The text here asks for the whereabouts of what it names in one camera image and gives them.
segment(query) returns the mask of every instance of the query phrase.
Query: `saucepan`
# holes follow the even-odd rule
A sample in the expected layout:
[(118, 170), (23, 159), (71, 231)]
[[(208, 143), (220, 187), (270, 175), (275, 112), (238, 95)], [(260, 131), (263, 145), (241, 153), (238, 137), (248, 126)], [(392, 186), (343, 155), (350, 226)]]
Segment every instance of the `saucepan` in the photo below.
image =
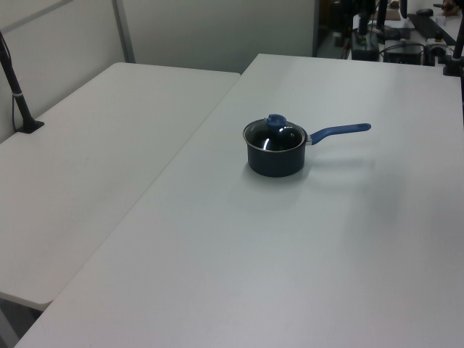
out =
[(248, 147), (249, 166), (261, 175), (280, 178), (303, 168), (306, 145), (316, 145), (336, 134), (369, 130), (369, 123), (360, 123), (324, 128), (308, 136), (303, 128), (288, 122), (284, 116), (271, 114), (251, 122), (245, 127), (243, 136)]

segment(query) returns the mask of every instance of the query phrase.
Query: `white table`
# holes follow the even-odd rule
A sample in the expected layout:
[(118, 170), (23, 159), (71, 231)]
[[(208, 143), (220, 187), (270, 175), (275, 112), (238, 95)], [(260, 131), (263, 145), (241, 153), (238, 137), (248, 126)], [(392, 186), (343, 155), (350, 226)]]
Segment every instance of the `white table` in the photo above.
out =
[(0, 297), (43, 310), (239, 74), (116, 64), (0, 145)]
[[(372, 129), (266, 178), (241, 132), (271, 112)], [(459, 79), (259, 55), (18, 348), (459, 347), (463, 154)]]

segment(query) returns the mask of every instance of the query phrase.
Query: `white wall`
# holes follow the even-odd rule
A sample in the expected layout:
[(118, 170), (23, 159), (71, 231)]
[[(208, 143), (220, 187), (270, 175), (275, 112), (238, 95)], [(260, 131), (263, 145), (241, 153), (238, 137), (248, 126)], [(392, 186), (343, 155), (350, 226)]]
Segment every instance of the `white wall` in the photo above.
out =
[[(73, 0), (4, 37), (34, 118), (124, 61), (111, 0)], [(11, 98), (0, 70), (0, 142), (13, 134)], [(18, 126), (21, 118), (15, 112)]]
[(242, 73), (259, 53), (311, 56), (315, 0), (123, 0), (137, 63)]

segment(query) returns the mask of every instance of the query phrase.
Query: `black box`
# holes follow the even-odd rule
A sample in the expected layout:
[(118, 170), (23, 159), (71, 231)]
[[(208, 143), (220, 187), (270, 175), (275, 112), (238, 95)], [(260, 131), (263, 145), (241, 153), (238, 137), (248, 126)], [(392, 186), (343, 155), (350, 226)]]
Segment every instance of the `black box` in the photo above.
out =
[(367, 34), (365, 44), (357, 42), (357, 34), (352, 33), (351, 40), (351, 58), (352, 60), (365, 60), (369, 62), (378, 62), (378, 41), (377, 34)]
[(412, 41), (387, 41), (385, 43), (384, 62), (397, 64), (421, 65), (422, 46)]

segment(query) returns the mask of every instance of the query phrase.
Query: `blue handle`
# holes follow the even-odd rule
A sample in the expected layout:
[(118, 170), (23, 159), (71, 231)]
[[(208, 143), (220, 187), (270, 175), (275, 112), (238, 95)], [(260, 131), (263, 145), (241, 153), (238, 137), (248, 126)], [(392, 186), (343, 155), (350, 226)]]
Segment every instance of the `blue handle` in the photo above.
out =
[(316, 145), (319, 141), (328, 136), (335, 136), (336, 134), (366, 132), (370, 130), (369, 123), (360, 123), (359, 125), (341, 125), (339, 127), (330, 127), (319, 130), (311, 134), (311, 144)]

